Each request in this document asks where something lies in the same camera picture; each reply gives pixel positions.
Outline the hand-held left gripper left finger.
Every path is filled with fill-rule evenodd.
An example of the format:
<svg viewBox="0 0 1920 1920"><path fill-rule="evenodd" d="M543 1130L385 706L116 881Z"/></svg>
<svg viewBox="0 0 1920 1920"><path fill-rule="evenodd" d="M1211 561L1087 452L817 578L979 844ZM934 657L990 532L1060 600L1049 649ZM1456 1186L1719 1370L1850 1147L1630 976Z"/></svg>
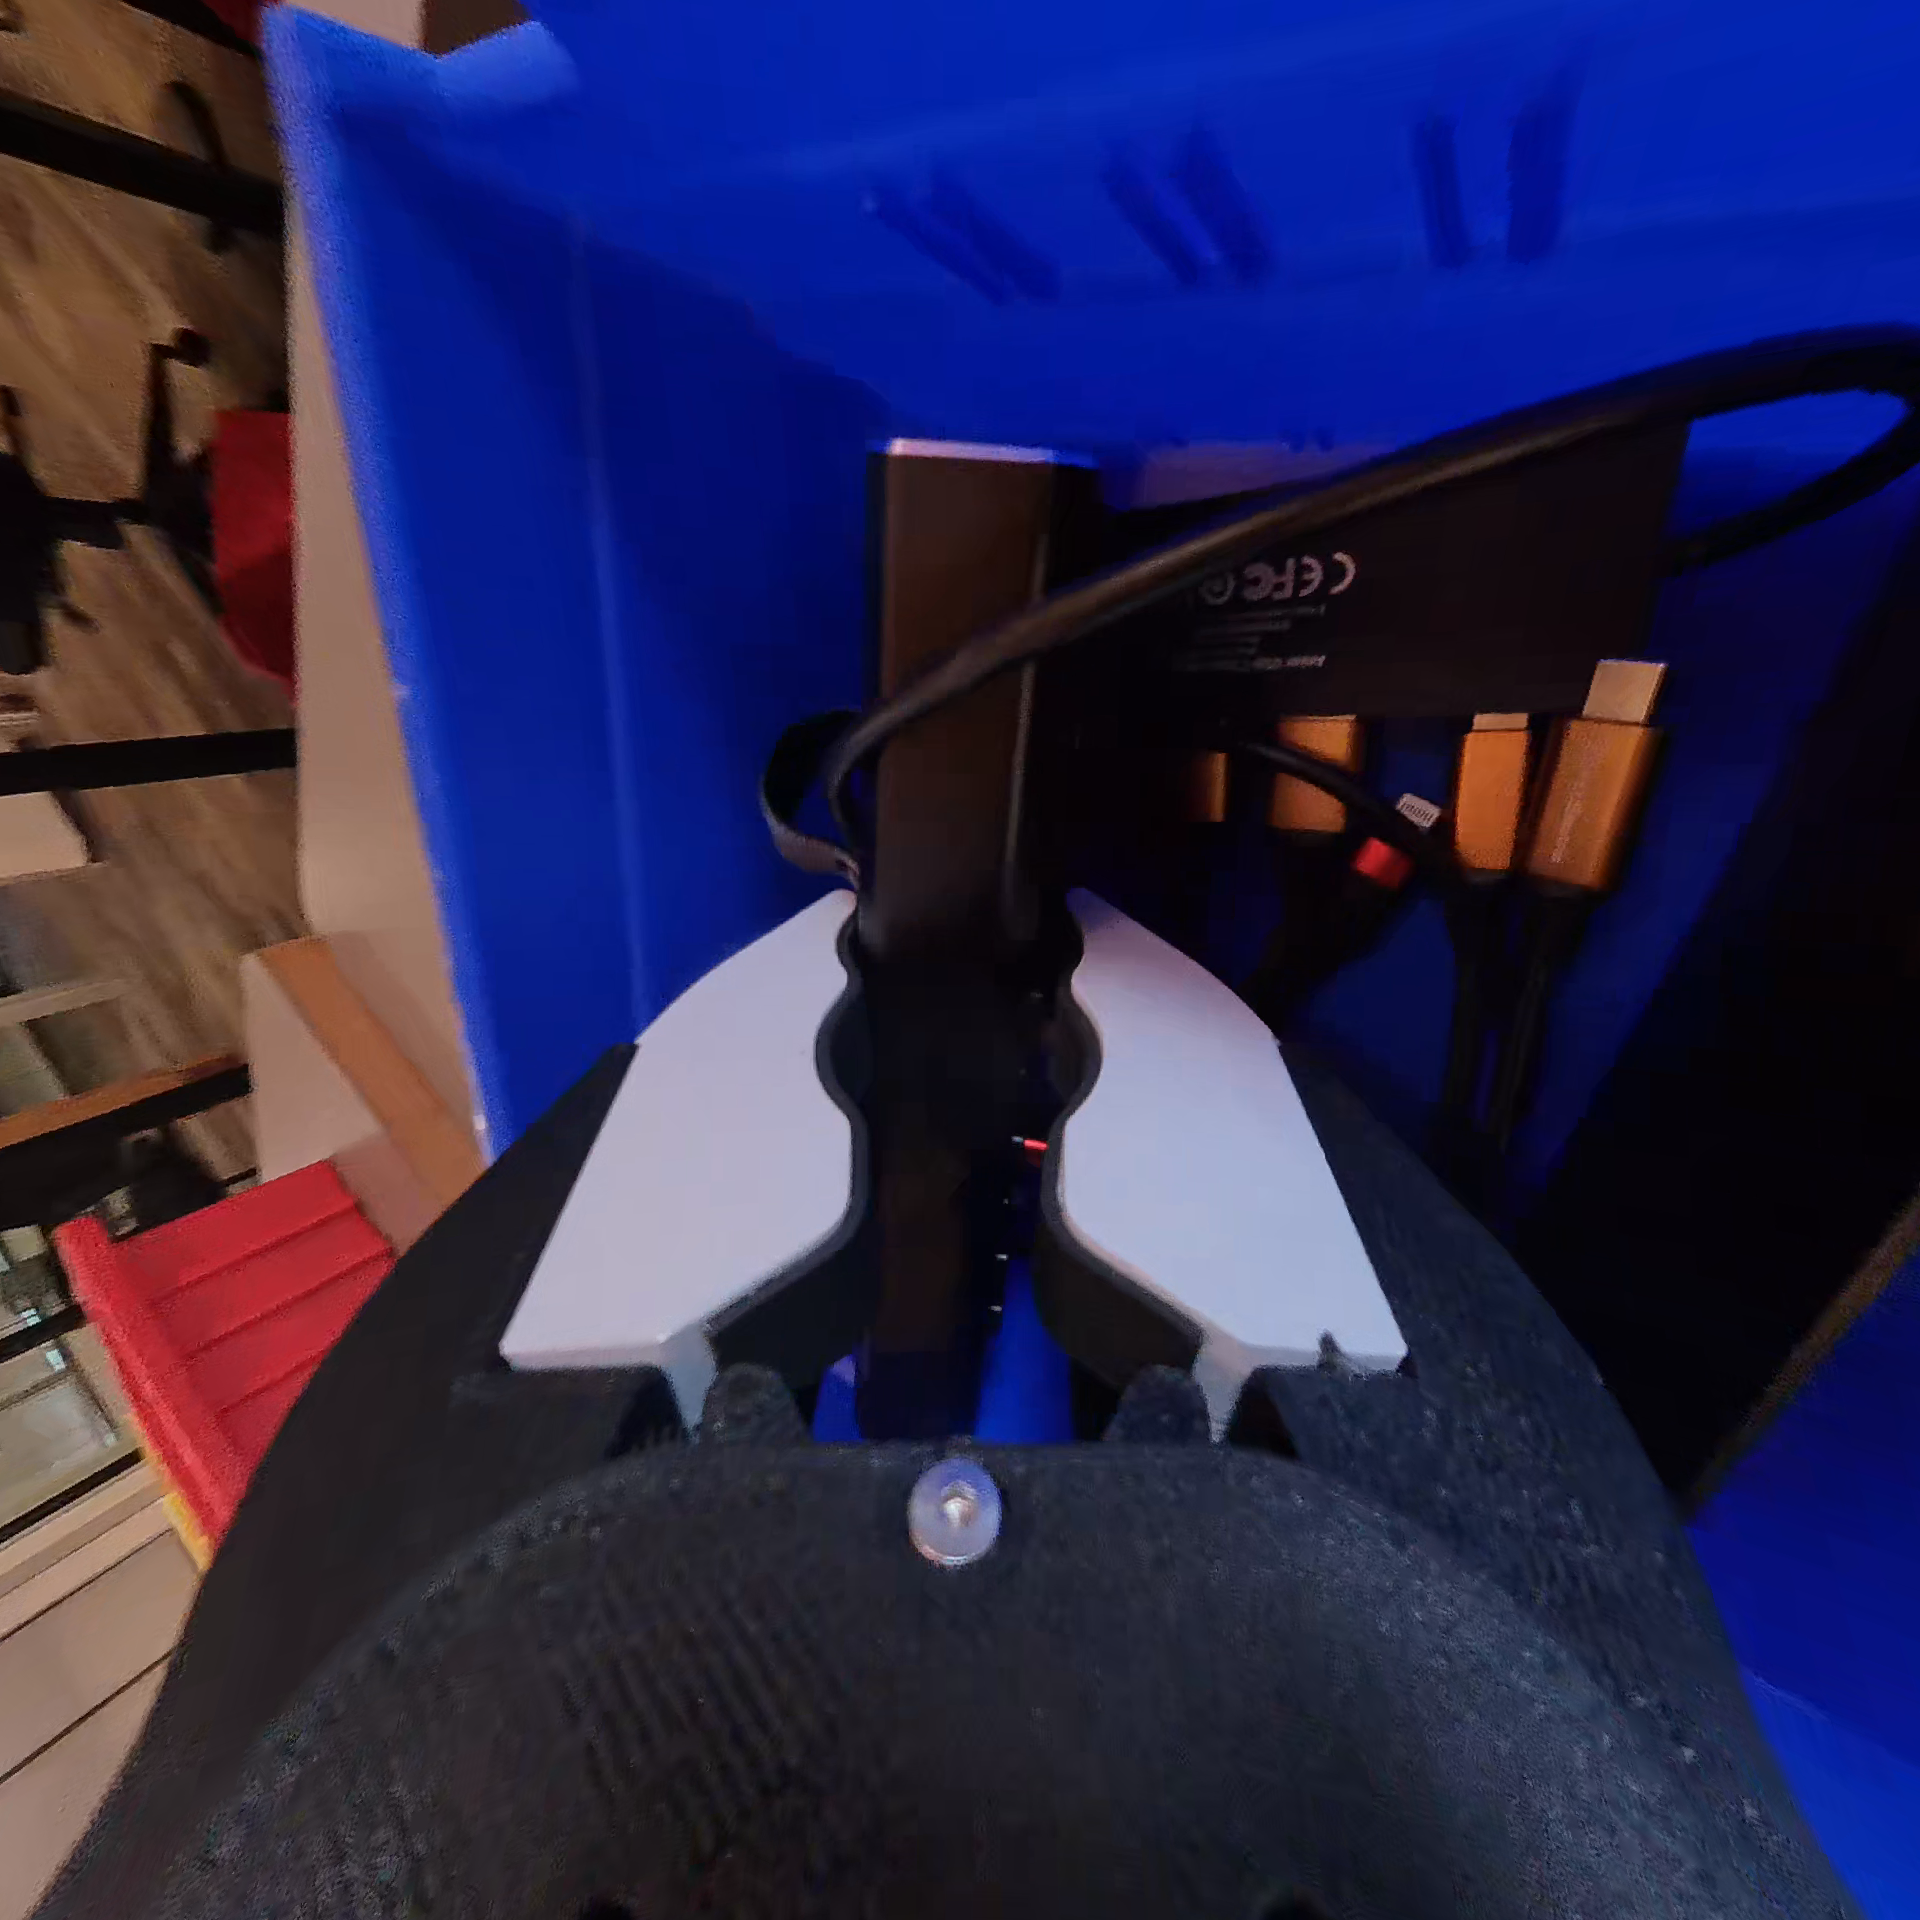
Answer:
<svg viewBox="0 0 1920 1920"><path fill-rule="evenodd" d="M852 1354L870 1147L828 1049L852 912L830 892L642 1029L498 1341L518 1373L657 1370L697 1424L735 1364L808 1393Z"/></svg>

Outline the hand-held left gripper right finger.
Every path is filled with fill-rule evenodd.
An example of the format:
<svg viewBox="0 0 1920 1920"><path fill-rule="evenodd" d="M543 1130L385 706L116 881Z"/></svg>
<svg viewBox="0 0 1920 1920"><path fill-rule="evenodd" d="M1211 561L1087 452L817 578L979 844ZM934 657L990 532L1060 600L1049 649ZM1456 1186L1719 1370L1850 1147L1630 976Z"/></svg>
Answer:
<svg viewBox="0 0 1920 1920"><path fill-rule="evenodd" d="M1071 889L1072 1086L1031 1257L1043 1325L1116 1396L1151 1370L1214 1436L1260 1373L1396 1376L1408 1340L1263 1017L1118 906Z"/></svg>

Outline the blue plastic bin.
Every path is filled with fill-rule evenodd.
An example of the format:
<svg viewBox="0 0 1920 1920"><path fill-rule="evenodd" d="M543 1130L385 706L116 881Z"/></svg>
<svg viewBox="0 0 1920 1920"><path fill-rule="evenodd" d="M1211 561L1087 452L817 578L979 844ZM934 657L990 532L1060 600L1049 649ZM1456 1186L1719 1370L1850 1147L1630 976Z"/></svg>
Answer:
<svg viewBox="0 0 1920 1920"><path fill-rule="evenodd" d="M1915 547L1915 5L529 5L268 61L498 1164L426 1576L183 1916L1857 1916L1524 1217ZM1123 737L1046 664L1686 425L1577 710ZM1033 660L1048 1084L980 1345L878 1360L873 456L1084 452ZM642 1029L852 894L873 1309L798 1393L498 1341ZM1279 1037L1396 1376L1116 1396L1033 1253L1089 889Z"/></svg>

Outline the slim black USB hub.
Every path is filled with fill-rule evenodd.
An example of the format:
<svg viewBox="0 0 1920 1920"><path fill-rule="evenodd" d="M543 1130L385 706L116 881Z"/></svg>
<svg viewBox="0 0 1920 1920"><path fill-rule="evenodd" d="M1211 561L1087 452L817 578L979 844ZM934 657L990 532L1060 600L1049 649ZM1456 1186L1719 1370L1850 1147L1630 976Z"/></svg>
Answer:
<svg viewBox="0 0 1920 1920"><path fill-rule="evenodd" d="M1690 430L1655 425L1263 545L1046 664L1087 720L1201 742L1289 717L1577 710L1639 653Z"/></svg>

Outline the black bin divider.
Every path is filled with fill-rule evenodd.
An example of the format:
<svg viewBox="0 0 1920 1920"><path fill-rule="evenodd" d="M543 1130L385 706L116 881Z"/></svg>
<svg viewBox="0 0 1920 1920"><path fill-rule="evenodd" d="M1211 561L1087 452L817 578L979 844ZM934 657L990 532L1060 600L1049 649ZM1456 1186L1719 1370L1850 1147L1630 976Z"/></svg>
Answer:
<svg viewBox="0 0 1920 1920"><path fill-rule="evenodd" d="M1915 643L1908 547L1522 1220L1682 1506L1915 1196Z"/></svg>

